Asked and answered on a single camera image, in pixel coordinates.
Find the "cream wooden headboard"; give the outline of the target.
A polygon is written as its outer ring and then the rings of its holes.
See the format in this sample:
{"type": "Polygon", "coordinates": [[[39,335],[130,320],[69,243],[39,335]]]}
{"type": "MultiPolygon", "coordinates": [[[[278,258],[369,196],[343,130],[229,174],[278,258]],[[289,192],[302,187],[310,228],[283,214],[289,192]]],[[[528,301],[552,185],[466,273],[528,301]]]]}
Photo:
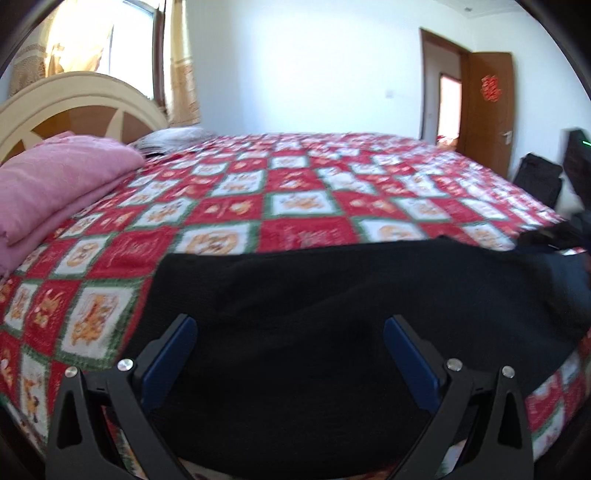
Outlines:
{"type": "Polygon", "coordinates": [[[1,161],[67,131],[129,144],[167,127],[156,103],[121,80],[94,72],[59,74],[1,105],[1,161]]]}

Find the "red paper door decoration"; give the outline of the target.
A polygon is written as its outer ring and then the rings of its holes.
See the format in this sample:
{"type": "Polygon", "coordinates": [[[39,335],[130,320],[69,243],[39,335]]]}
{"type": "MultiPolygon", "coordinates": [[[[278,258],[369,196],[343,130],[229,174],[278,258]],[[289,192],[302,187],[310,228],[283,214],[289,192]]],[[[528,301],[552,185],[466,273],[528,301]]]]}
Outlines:
{"type": "Polygon", "coordinates": [[[496,103],[500,100],[503,90],[496,75],[486,75],[481,78],[481,94],[485,101],[496,103]]]}

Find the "pink folded blanket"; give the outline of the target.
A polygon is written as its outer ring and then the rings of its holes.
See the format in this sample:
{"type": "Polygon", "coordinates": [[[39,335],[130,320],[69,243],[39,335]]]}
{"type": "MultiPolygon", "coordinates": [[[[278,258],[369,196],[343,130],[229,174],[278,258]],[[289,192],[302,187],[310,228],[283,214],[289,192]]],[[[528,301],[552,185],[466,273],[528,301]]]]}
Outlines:
{"type": "Polygon", "coordinates": [[[1,167],[1,276],[144,164],[136,149],[117,140],[70,131],[12,157],[1,167]]]}

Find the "black pants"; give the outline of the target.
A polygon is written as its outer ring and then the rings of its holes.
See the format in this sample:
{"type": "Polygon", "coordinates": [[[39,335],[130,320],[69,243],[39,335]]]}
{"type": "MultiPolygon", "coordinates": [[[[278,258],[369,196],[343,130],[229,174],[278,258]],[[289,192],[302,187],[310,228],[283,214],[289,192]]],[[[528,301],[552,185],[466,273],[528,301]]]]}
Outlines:
{"type": "Polygon", "coordinates": [[[384,342],[403,317],[446,358],[539,387],[590,327],[582,255],[447,238],[238,256],[169,254],[125,355],[185,314],[197,344],[153,424],[182,460],[240,479],[387,468],[429,415],[384,342]]]}

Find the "window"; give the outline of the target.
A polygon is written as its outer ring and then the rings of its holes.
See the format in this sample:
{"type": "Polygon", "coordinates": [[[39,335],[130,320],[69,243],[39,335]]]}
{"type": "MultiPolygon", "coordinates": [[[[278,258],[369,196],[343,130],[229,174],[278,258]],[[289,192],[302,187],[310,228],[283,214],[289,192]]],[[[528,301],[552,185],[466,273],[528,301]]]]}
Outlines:
{"type": "Polygon", "coordinates": [[[105,1],[111,32],[95,72],[121,80],[153,100],[154,46],[158,1],[105,1]]]}

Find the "black suitcase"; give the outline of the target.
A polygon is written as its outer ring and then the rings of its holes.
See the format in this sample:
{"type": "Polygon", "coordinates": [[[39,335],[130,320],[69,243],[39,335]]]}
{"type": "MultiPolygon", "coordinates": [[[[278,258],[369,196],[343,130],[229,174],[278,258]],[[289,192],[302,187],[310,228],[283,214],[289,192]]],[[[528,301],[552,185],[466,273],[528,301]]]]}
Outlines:
{"type": "Polygon", "coordinates": [[[521,163],[513,183],[544,205],[554,209],[562,191],[563,168],[543,157],[528,153],[521,163]]]}

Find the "red patchwork bedspread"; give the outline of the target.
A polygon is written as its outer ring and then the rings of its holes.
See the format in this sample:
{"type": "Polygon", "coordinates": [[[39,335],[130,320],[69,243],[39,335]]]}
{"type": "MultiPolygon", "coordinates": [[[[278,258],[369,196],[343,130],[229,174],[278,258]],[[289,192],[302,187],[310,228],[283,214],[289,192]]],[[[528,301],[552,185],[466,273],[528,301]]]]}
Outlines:
{"type": "Polygon", "coordinates": [[[1,276],[3,478],[43,477],[67,364],[107,367],[119,357],[166,254],[440,236],[507,250],[520,233],[559,220],[492,170],[400,136],[221,136],[144,158],[1,276]]]}

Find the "left yellow curtain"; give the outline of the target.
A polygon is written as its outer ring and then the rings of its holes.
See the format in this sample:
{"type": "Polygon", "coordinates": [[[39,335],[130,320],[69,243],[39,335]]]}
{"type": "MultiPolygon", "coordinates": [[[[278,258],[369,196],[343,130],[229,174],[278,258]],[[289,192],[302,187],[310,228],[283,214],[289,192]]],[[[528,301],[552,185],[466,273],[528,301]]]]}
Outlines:
{"type": "Polygon", "coordinates": [[[64,1],[27,37],[11,61],[9,94],[61,73],[95,71],[111,32],[105,1],[64,1]]]}

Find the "brown wooden door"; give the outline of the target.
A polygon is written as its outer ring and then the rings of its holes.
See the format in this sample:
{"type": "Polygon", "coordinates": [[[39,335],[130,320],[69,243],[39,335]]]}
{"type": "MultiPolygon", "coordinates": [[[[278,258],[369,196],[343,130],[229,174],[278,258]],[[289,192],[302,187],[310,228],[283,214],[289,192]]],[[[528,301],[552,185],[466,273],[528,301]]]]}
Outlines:
{"type": "Polygon", "coordinates": [[[506,178],[513,140],[506,145],[502,133],[515,123],[515,75],[509,52],[472,52],[461,57],[462,108],[457,151],[506,178]],[[481,94],[481,78],[496,75],[503,90],[496,103],[481,94]]]}

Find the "yellow patterned curtain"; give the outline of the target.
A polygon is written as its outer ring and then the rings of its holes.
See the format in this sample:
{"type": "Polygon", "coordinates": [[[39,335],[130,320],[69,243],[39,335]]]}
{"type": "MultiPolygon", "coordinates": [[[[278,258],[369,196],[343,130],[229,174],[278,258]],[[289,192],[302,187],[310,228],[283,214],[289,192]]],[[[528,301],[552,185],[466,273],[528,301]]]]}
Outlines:
{"type": "Polygon", "coordinates": [[[164,100],[172,127],[200,122],[186,5],[186,1],[172,0],[164,8],[164,100]]]}

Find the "grey striped pillow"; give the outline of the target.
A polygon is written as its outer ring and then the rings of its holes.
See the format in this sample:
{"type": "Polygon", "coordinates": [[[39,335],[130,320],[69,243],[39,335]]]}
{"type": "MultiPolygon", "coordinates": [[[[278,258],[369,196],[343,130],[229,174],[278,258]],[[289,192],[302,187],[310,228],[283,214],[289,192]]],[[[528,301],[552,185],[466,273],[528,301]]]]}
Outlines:
{"type": "Polygon", "coordinates": [[[129,144],[144,157],[175,153],[214,138],[199,126],[170,127],[151,132],[129,144]]]}

